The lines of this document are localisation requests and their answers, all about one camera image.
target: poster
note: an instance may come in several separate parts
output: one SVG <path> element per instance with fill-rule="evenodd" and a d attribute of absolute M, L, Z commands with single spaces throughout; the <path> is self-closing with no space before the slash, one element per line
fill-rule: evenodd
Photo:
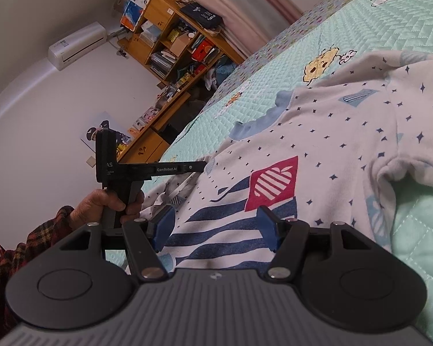
<path fill-rule="evenodd" d="M 124 128 L 122 128 L 107 112 L 98 114 L 91 123 L 86 125 L 86 130 L 80 136 L 80 139 L 90 149 L 96 151 L 96 133 L 102 128 L 109 128 L 117 131 L 117 157 L 130 144 L 132 137 Z"/>

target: drawer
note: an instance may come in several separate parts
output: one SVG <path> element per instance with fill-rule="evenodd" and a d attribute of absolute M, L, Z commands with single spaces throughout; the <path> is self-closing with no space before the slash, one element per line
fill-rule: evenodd
<path fill-rule="evenodd" d="M 122 164 L 150 162 L 151 155 L 153 155 L 162 142 L 164 141 L 158 134 L 148 129 L 128 148 L 127 153 L 122 157 L 120 162 Z"/>
<path fill-rule="evenodd" d="M 148 162 L 158 162 L 169 147 L 170 146 L 167 142 L 162 141 L 162 143 L 157 147 L 154 153 L 149 156 Z"/>
<path fill-rule="evenodd" d="M 155 24 L 161 30 L 165 28 L 167 22 L 172 18 L 172 15 L 173 10 L 162 0 L 151 0 L 146 11 L 144 11 L 144 18 Z"/>
<path fill-rule="evenodd" d="M 134 34 L 128 45 L 128 54 L 143 65 L 146 63 L 151 47 L 141 40 L 138 34 Z"/>

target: plaid sleeve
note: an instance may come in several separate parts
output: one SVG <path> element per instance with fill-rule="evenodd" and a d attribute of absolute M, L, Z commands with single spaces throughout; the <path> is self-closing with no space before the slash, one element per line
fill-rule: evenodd
<path fill-rule="evenodd" d="M 72 232 L 67 220 L 72 211 L 71 206 L 62 207 L 54 219 L 31 232 L 25 244 L 20 243 L 14 251 L 8 250 L 0 256 L 0 338 L 16 324 L 5 303 L 5 287 L 8 280 L 26 263 Z"/>

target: person's hand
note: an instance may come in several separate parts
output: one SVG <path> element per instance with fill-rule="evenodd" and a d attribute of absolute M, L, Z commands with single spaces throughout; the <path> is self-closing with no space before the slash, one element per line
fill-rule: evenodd
<path fill-rule="evenodd" d="M 126 214 L 120 218 L 120 222 L 124 223 L 125 221 L 138 218 L 143 201 L 144 193 L 140 191 L 135 202 L 126 207 Z M 76 230 L 89 222 L 99 222 L 104 206 L 108 206 L 118 212 L 125 209 L 125 204 L 119 199 L 115 192 L 96 189 L 85 197 L 70 213 L 68 220 L 72 230 Z"/>

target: metal screw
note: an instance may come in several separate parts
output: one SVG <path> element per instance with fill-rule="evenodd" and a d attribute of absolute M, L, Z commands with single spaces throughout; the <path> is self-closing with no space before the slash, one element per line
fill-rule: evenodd
<path fill-rule="evenodd" d="M 160 269 L 159 267 L 149 267 L 149 268 L 144 268 L 141 271 L 141 275 L 144 278 L 148 278 L 148 279 L 157 279 L 162 277 L 164 274 L 163 270 Z"/>
<path fill-rule="evenodd" d="M 268 275 L 274 279 L 284 279 L 290 276 L 290 270 L 284 267 L 274 267 L 268 271 Z"/>

